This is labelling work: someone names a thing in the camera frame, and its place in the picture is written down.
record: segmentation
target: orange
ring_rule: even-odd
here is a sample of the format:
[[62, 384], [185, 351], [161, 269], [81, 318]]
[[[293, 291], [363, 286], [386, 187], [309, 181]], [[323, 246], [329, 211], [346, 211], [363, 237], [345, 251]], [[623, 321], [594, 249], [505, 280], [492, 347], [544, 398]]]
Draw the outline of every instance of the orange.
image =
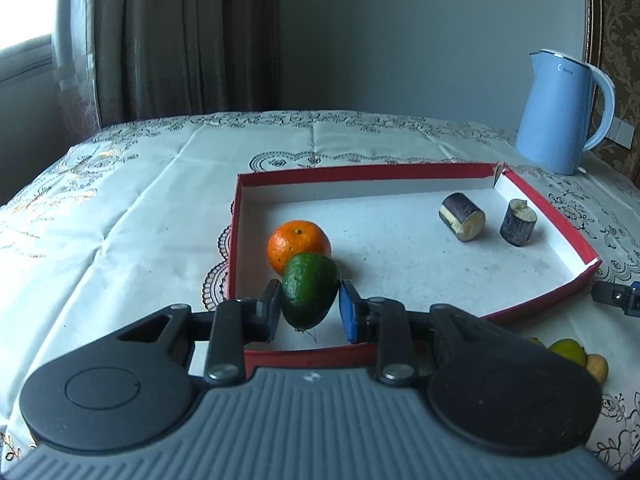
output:
[[278, 227], [267, 242], [267, 258], [279, 275], [292, 256], [298, 253], [318, 253], [331, 256], [331, 244], [324, 231], [313, 222], [292, 220]]

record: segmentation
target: kettle handle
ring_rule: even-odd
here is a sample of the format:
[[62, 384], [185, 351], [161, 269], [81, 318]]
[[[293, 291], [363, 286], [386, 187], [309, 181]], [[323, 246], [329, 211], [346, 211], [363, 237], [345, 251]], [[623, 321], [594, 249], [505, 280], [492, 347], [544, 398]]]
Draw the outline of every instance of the kettle handle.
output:
[[598, 144], [602, 139], [604, 139], [604, 136], [607, 135], [607, 132], [611, 127], [611, 123], [613, 122], [613, 113], [616, 104], [616, 91], [611, 78], [596, 66], [590, 65], [590, 67], [593, 78], [596, 81], [596, 84], [600, 87], [602, 95], [604, 95], [604, 112], [602, 113], [600, 127], [587, 140], [587, 143], [582, 149], [584, 152], [595, 148], [596, 144]]

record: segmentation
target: gray wall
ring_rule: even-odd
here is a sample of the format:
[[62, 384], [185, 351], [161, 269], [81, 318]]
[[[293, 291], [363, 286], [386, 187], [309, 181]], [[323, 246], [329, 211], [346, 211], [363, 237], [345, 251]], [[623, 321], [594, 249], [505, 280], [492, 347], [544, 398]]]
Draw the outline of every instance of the gray wall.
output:
[[0, 205], [65, 150], [51, 65], [0, 84]]
[[280, 0], [282, 108], [517, 129], [529, 52], [582, 55], [584, 0]]

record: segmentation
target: white tablecloth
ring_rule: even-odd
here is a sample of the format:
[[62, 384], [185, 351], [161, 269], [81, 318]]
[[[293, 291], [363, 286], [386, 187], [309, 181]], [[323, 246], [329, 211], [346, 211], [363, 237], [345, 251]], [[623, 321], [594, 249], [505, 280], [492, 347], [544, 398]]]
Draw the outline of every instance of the white tablecloth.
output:
[[[598, 251], [599, 279], [638, 280], [640, 192], [591, 154], [584, 171], [559, 176], [532, 166], [512, 142], [481, 124], [335, 111], [142, 121], [71, 148], [0, 208], [0, 470], [32, 444], [18, 410], [32, 370], [168, 304], [203, 309], [202, 283], [215, 266], [219, 296], [238, 173], [506, 162]], [[589, 447], [614, 469], [640, 456], [640, 319], [584, 293], [516, 329], [546, 344], [573, 337], [607, 357]]]

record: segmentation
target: blue electric kettle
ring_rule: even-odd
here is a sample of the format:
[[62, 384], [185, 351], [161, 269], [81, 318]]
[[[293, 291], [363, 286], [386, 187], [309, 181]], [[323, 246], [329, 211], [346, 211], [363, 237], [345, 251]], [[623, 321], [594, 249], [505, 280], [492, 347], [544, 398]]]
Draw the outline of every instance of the blue electric kettle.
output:
[[[613, 121], [613, 82], [599, 68], [544, 48], [529, 54], [534, 81], [525, 106], [516, 150], [554, 173], [574, 174], [580, 154], [595, 147]], [[604, 95], [604, 113], [587, 140], [593, 85]]]

